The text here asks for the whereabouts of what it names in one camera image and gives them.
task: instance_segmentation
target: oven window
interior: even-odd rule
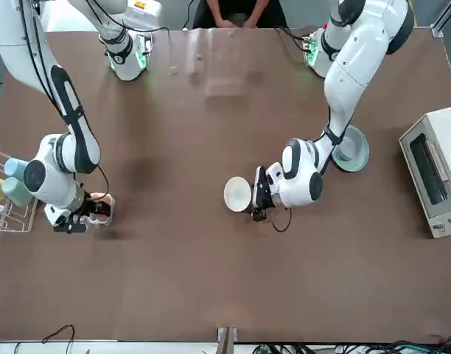
[[[411,142],[410,149],[416,160],[416,165],[424,182],[425,190],[429,195],[430,203],[436,205],[448,199],[448,192],[444,186],[444,182],[438,175],[426,141],[425,134],[420,134]]]

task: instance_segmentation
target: teal cup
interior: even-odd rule
[[[19,181],[24,180],[24,169],[28,162],[19,159],[9,159],[4,164],[4,174],[8,177],[14,177]]]
[[[32,194],[24,186],[24,183],[15,177],[6,178],[1,190],[18,207],[25,207],[32,199]]]

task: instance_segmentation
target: brown tabletop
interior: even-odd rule
[[[438,341],[451,335],[451,237],[434,240],[398,138],[451,106],[443,43],[428,29],[385,59],[355,112],[368,166],[330,165],[322,199],[289,231],[229,212],[223,187],[280,160],[327,120],[323,83],[273,30],[157,34],[150,72],[123,83],[96,33],[49,36],[102,148],[116,197],[104,232],[0,234],[0,339]],[[7,77],[0,146],[31,159],[65,131],[49,101]],[[98,172],[81,178],[104,190]],[[282,222],[287,215],[280,213]]]

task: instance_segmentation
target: gray floor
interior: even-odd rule
[[[189,0],[160,0],[164,7],[164,25],[172,30],[179,30],[186,20]],[[191,6],[191,19],[195,14],[199,0]],[[414,13],[419,26],[429,26],[444,8],[448,0],[412,0]],[[309,24],[322,25],[329,17],[326,1],[323,0],[281,0],[288,25],[292,28]],[[451,65],[451,20],[444,29],[444,43]],[[0,81],[5,73],[0,58]]]

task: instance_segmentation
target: white robotic arm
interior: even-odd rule
[[[46,203],[53,226],[68,225],[76,214],[108,214],[108,206],[92,201],[72,177],[97,168],[99,145],[68,74],[47,46],[31,0],[0,0],[0,54],[17,80],[47,95],[68,127],[65,134],[42,139],[24,170],[26,188]]]
[[[143,32],[158,29],[161,5],[157,1],[142,0],[69,0],[98,30],[105,45],[111,67],[119,79],[135,80],[146,68],[145,38],[128,31],[125,22],[141,24]]]
[[[332,3],[331,20],[324,31],[318,31],[320,40],[315,40],[316,34],[306,40],[313,50],[312,68],[317,66],[316,72],[326,78],[328,124],[315,141],[291,139],[283,150],[281,164],[256,169],[252,197],[256,221],[266,218],[263,211],[267,208],[300,207],[320,198],[326,165],[335,146],[342,142],[363,92],[385,55],[398,50],[413,28],[413,14],[406,0]],[[338,48],[329,45],[337,46],[343,39]]]

